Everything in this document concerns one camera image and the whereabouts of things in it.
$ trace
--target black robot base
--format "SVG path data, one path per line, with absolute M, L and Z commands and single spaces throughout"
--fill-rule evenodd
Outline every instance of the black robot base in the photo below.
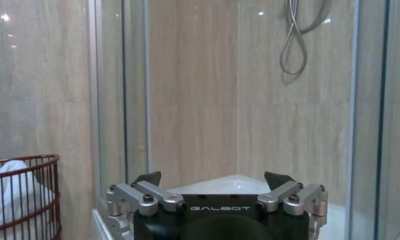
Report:
M 265 172 L 264 194 L 174 194 L 161 173 L 141 175 L 106 192 L 106 225 L 124 240 L 309 240 L 326 223 L 328 193 Z

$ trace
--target red wire basket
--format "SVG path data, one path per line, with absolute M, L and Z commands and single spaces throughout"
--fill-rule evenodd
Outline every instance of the red wire basket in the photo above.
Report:
M 0 160 L 0 240 L 60 240 L 58 155 Z

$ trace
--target glass panel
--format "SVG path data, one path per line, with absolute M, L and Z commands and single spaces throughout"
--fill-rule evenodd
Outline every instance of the glass panel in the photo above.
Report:
M 97 36 L 97 113 L 100 185 L 125 182 L 124 72 L 121 1 L 101 0 Z
M 237 173 L 262 179 L 264 171 L 290 175 L 328 189 L 326 225 L 320 239 L 344 239 L 350 120 L 352 0 L 298 1 L 304 29 L 326 4 L 321 24 L 288 44 L 284 2 L 241 0 L 237 63 Z
M 124 71 L 128 183 L 148 172 L 144 1 L 125 0 Z
M 389 5 L 382 116 L 378 239 L 400 234 L 400 1 Z
M 376 216 L 385 0 L 357 2 L 349 237 L 372 240 Z

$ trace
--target shower hose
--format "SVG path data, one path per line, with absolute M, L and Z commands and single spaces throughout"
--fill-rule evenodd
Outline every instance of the shower hose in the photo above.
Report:
M 324 19 L 326 17 L 328 2 L 329 2 L 329 0 L 321 0 L 320 10 L 318 10 L 318 13 L 317 13 L 310 25 L 305 28 L 300 28 L 298 22 L 297 22 L 298 0 L 285 0 L 284 17 L 285 17 L 285 23 L 288 26 L 288 33 L 286 33 L 286 37 L 285 37 L 281 52 L 280 52 L 280 67 L 281 67 L 281 70 L 286 74 L 298 75 L 305 69 L 306 60 L 308 60 L 308 52 L 306 52 L 305 42 L 302 39 L 302 34 L 308 33 L 310 30 L 313 30 L 324 21 Z M 297 40 L 297 43 L 300 46 L 302 60 L 301 60 L 301 65 L 300 65 L 298 69 L 289 70 L 285 68 L 284 58 L 286 55 L 289 41 L 290 41 L 293 35 L 296 37 L 296 40 Z

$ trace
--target silver metal bracket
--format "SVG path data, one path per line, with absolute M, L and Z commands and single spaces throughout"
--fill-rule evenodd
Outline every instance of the silver metal bracket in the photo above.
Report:
M 284 199 L 284 212 L 300 216 L 309 213 L 309 239 L 317 240 L 320 228 L 328 221 L 328 191 L 318 184 L 309 184 L 296 194 Z
M 278 204 L 286 197 L 293 195 L 301 189 L 294 181 L 286 181 L 273 191 L 257 195 L 257 202 L 264 206 L 265 212 L 272 213 L 278 210 Z
M 173 213 L 180 213 L 184 211 L 185 201 L 182 195 L 165 191 L 148 181 L 140 181 L 132 186 L 142 193 L 150 194 L 158 200 L 158 203 L 165 211 Z
M 309 214 L 325 217 L 328 215 L 328 192 L 322 185 L 309 184 L 297 194 L 284 199 L 284 212 L 300 216 L 306 211 Z
M 138 211 L 138 214 L 150 217 L 158 211 L 158 201 L 149 195 L 137 191 L 126 184 L 110 186 L 106 192 L 108 218 L 106 225 L 116 240 L 130 240 L 129 215 Z

